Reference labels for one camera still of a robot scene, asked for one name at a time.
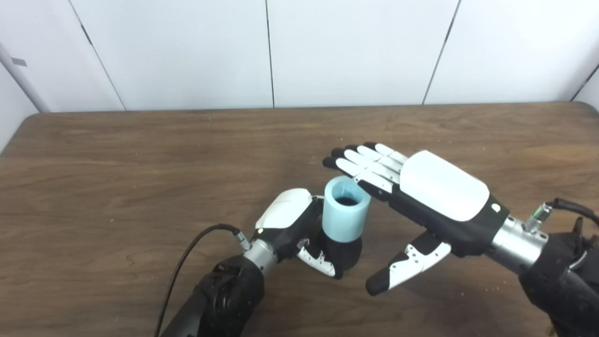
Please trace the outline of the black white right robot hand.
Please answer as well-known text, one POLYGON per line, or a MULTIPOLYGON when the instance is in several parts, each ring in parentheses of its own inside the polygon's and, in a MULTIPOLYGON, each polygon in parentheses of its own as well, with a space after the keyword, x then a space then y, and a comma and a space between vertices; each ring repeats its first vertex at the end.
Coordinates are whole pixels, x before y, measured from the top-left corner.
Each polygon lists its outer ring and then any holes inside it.
POLYGON ((485 183, 429 151, 405 156, 366 142, 334 148, 322 163, 425 229, 366 280, 371 296, 427 271, 449 254, 485 254, 509 216, 485 183))

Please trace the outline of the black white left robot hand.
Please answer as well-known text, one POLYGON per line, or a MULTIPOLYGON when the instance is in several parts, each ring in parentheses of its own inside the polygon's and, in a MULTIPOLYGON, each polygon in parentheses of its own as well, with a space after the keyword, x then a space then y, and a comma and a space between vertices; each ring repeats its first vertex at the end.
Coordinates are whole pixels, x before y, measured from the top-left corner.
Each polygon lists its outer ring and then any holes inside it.
POLYGON ((257 220, 245 257, 264 276, 276 264, 297 257, 327 277, 341 279, 342 269, 309 237, 322 213, 323 197, 304 188, 281 192, 257 220))

